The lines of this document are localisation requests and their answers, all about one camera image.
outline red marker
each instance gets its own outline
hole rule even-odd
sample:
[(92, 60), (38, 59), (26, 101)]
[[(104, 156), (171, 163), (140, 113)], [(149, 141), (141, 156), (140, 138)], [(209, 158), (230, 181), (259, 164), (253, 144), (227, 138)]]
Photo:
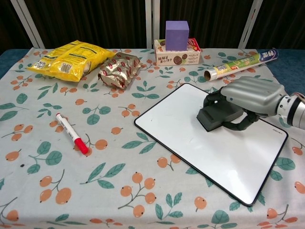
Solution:
[(80, 149), (80, 151), (83, 154), (87, 154), (88, 153), (88, 148), (87, 146), (84, 144), (84, 142), (82, 141), (82, 139), (77, 135), (77, 133), (74, 131), (74, 129), (72, 128), (72, 126), (69, 124), (68, 120), (61, 114), (61, 113), (57, 113), (56, 114), (56, 118), (57, 120), (60, 122), (60, 124), (62, 125), (62, 127), (66, 130), (66, 132), (68, 133), (68, 135), (70, 135), (70, 137), (72, 138), (72, 140), (74, 141), (75, 145)]

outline plastic wrap roll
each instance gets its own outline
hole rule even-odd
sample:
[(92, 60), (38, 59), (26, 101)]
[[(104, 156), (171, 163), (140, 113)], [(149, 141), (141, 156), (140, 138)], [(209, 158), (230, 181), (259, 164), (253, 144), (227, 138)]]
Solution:
[(269, 61), (273, 61), (277, 59), (277, 57), (278, 51), (275, 49), (270, 49), (247, 58), (226, 63), (222, 66), (207, 69), (204, 71), (204, 78), (207, 81), (216, 80), (226, 75), (240, 72), (247, 68), (251, 68)]

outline dark curtain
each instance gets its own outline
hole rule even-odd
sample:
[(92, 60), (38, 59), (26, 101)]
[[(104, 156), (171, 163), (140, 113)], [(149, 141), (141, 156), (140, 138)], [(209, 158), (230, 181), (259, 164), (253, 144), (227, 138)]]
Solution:
[(46, 48), (146, 48), (145, 0), (25, 0)]
[(32, 43), (10, 0), (0, 6), (0, 55), (8, 49), (30, 49)]
[(247, 48), (305, 49), (305, 1), (263, 1)]
[(161, 0), (160, 38), (166, 21), (188, 21), (201, 48), (237, 48), (252, 0)]

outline table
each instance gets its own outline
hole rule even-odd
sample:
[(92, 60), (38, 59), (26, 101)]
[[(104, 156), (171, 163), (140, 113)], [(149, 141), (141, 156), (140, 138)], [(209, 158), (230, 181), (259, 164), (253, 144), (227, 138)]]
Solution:
[[(143, 63), (125, 91), (98, 81), (99, 69), (79, 83), (26, 70), (48, 51), (32, 48), (0, 80), (0, 227), (303, 228), (303, 130), (278, 116), (267, 119), (289, 138), (247, 208), (133, 124), (185, 82), (209, 93), (241, 76), (277, 82), (266, 66), (212, 82), (202, 77), (207, 67), (255, 50), (204, 49), (199, 65), (162, 67), (154, 65), (153, 50), (119, 50)], [(90, 147), (89, 156), (57, 123), (58, 112)]]

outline foil snack package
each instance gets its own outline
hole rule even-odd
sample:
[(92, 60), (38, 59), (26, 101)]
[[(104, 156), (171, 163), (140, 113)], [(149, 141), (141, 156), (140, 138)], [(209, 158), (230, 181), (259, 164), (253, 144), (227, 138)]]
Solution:
[(118, 52), (100, 66), (98, 79), (108, 86), (124, 89), (136, 76), (140, 67), (138, 57)]

